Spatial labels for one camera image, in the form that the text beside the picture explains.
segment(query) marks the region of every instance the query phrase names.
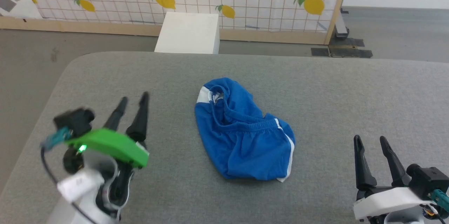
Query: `white block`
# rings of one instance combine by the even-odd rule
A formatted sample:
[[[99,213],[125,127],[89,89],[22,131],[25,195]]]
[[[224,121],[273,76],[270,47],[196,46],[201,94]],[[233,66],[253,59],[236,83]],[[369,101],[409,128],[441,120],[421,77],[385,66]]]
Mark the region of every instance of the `white block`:
[[[168,12],[154,51],[218,54],[219,46],[218,14]]]

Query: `blue fabric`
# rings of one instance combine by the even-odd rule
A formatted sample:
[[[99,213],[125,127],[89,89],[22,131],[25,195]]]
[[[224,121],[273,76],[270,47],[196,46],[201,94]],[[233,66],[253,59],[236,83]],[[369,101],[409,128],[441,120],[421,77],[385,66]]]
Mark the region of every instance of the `blue fabric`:
[[[209,98],[196,103],[195,115],[204,147],[218,171],[227,179],[286,178],[295,144],[290,126],[271,114],[263,117],[251,93],[236,81],[220,78],[204,87],[210,91]]]

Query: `gray tablecloth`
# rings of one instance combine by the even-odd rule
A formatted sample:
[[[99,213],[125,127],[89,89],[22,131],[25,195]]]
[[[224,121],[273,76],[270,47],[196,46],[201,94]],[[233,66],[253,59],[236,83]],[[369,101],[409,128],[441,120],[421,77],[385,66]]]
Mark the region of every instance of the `gray tablecloth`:
[[[256,104],[290,124],[296,148],[285,183],[225,180],[210,162],[194,116],[199,90],[229,77]],[[449,65],[376,59],[104,52],[64,71],[0,199],[0,223],[44,223],[58,192],[44,173],[39,142],[52,118],[91,107],[100,127],[122,96],[131,123],[150,91],[149,166],[137,173],[124,224],[352,223],[356,196],[353,136],[360,134],[379,184],[391,177],[379,136],[407,167],[436,166],[449,174]],[[49,156],[65,176],[64,147]]]

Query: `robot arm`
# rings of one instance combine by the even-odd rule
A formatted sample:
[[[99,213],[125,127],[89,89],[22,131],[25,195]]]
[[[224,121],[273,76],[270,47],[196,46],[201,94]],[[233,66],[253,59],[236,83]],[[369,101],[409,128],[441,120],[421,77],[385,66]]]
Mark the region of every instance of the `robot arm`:
[[[126,135],[117,133],[120,119],[125,113],[128,99],[123,97],[117,108],[101,129],[92,130],[93,112],[79,108],[54,118],[58,132],[42,144],[42,161],[55,184],[45,162],[44,153],[54,145],[64,142],[68,149],[63,157],[65,170],[77,174],[90,169],[101,174],[104,184],[83,194],[76,203],[59,200],[48,224],[114,224],[120,219],[120,211],[129,198],[129,185],[136,170],[146,166],[149,153],[146,150],[149,94],[144,92],[139,110]]]
[[[417,164],[410,165],[406,171],[383,136],[380,145],[393,178],[391,186],[377,186],[369,171],[361,138],[354,137],[358,189],[355,218],[368,219],[372,224],[423,223],[424,217],[444,222],[449,216],[449,198],[444,193],[448,190],[449,178],[435,167],[421,168]]]

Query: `wooden frame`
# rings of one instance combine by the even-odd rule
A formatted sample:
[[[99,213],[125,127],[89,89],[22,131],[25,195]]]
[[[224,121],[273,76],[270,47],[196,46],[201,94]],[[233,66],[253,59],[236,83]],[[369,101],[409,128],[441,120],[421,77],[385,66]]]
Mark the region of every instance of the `wooden frame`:
[[[337,20],[342,3],[343,0],[337,0],[335,3],[334,13],[332,14],[327,33],[220,29],[220,39],[328,45],[334,33],[335,21]],[[0,29],[159,36],[161,27],[162,26],[0,17]]]

